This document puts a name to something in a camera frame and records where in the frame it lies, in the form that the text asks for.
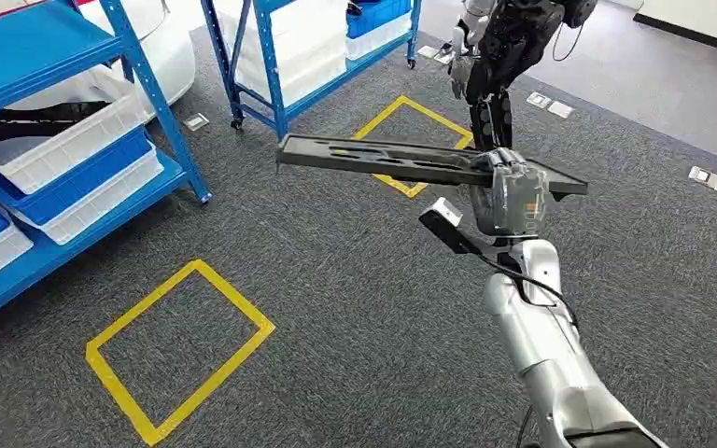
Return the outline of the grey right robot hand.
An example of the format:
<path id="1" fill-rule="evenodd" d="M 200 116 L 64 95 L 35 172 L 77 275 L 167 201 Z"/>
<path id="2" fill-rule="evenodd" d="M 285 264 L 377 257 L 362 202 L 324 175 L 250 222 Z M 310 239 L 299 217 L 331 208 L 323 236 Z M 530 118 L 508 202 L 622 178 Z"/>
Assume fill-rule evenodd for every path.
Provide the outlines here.
<path id="1" fill-rule="evenodd" d="M 545 215 L 548 180 L 518 152 L 500 147 L 471 158 L 470 168 L 491 174 L 491 186 L 469 186 L 480 232 L 489 236 L 536 235 Z"/>

